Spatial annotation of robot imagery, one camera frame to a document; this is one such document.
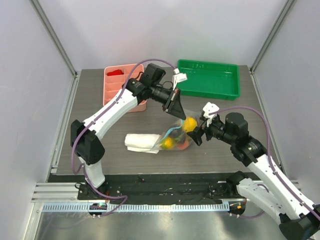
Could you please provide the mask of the yellow fake pear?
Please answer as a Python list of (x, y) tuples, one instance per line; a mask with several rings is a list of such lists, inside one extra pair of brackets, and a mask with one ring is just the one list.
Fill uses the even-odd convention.
[(182, 124), (182, 130), (186, 133), (192, 132), (198, 126), (195, 118), (188, 116)]

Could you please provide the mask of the red orange fake peach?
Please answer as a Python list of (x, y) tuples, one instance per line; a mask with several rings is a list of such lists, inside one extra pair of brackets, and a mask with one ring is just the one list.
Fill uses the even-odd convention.
[(185, 150), (186, 148), (189, 147), (189, 145), (190, 145), (189, 141), (186, 140), (184, 143), (178, 144), (178, 145), (177, 145), (177, 148), (178, 148), (179, 150)]

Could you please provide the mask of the clear zip top bag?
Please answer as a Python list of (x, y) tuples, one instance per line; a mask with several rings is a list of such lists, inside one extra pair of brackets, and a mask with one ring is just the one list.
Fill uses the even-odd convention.
[[(200, 113), (191, 111), (191, 110), (186, 110), (185, 111), (186, 118), (187, 117), (192, 117), (197, 120), (197, 127), (200, 125)], [(171, 137), (175, 139), (175, 146), (172, 149), (168, 149), (165, 151), (182, 151), (179, 150), (177, 145), (183, 144), (185, 141), (189, 141), (190, 145), (193, 144), (193, 140), (187, 135), (187, 132), (184, 132), (182, 129), (183, 122), (185, 120), (182, 119), (177, 119), (172, 125), (170, 125), (159, 137), (157, 141), (157, 146), (159, 147), (159, 150), (164, 150), (160, 147), (161, 141), (165, 139), (166, 137)]]

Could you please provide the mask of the orange green fake mango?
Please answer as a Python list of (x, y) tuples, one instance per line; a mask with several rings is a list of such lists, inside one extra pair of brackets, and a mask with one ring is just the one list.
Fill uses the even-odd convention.
[(176, 144), (175, 139), (168, 136), (161, 141), (160, 147), (163, 150), (171, 150), (175, 147), (175, 144)]

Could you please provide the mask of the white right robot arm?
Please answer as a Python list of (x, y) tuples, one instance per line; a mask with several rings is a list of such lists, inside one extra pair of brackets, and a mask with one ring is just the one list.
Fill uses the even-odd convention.
[(262, 189), (242, 172), (230, 176), (226, 193), (251, 200), (272, 217), (287, 240), (308, 240), (320, 230), (320, 206), (305, 196), (279, 169), (268, 150), (249, 134), (248, 122), (238, 112), (202, 116), (203, 121), (188, 136), (200, 146), (202, 137), (230, 145), (233, 156), (249, 168), (268, 188)]

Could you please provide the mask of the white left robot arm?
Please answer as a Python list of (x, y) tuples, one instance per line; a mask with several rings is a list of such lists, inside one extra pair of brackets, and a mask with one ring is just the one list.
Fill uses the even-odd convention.
[(138, 78), (128, 76), (122, 88), (104, 107), (84, 121), (75, 120), (70, 127), (71, 155), (77, 156), (85, 174), (89, 194), (100, 200), (107, 192), (106, 178), (101, 159), (105, 148), (101, 140), (107, 131), (127, 112), (142, 101), (152, 99), (162, 105), (162, 110), (181, 120), (186, 119), (181, 104), (181, 91), (177, 84), (187, 80), (187, 75), (174, 68), (171, 88), (165, 88), (160, 81), (165, 70), (154, 64), (147, 65)]

